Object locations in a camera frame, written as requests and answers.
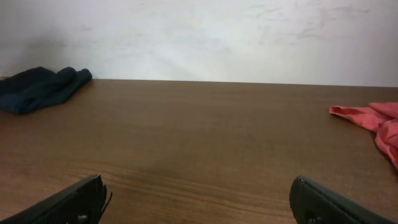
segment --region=wall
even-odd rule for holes
[[[396,0],[2,0],[0,76],[398,86]]]

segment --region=red cloth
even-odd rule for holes
[[[377,146],[398,169],[398,103],[370,103],[361,108],[332,106],[329,113],[376,132]]]

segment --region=black cloth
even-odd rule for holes
[[[26,114],[66,102],[92,79],[90,71],[67,67],[54,73],[32,68],[0,81],[0,110]]]

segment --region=wooden table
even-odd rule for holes
[[[397,88],[94,80],[64,105],[0,112],[0,218],[89,174],[102,223],[295,223],[300,174],[398,222],[396,170],[332,105]]]

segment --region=folded cloth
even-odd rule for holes
[[[377,146],[398,169],[398,103],[370,103],[360,108],[332,106],[329,113],[376,132]]]
[[[0,110],[26,114],[66,102],[92,79],[87,69],[67,67],[58,73],[32,68],[0,81]]]

